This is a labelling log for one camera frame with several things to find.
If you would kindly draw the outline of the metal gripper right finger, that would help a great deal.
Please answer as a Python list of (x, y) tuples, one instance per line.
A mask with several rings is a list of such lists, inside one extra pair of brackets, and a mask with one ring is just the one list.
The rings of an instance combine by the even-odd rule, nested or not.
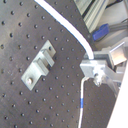
[(112, 47), (103, 48), (101, 51), (95, 51), (94, 57), (99, 60), (106, 60), (110, 67), (114, 67), (128, 60), (128, 42), (121, 41)]

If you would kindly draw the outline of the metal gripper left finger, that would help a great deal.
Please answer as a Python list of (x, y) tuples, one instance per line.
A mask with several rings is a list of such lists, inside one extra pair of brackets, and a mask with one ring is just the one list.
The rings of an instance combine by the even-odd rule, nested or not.
[(117, 84), (121, 82), (121, 76), (109, 68), (105, 60), (83, 60), (80, 68), (96, 86), (107, 84), (113, 92), (119, 91)]

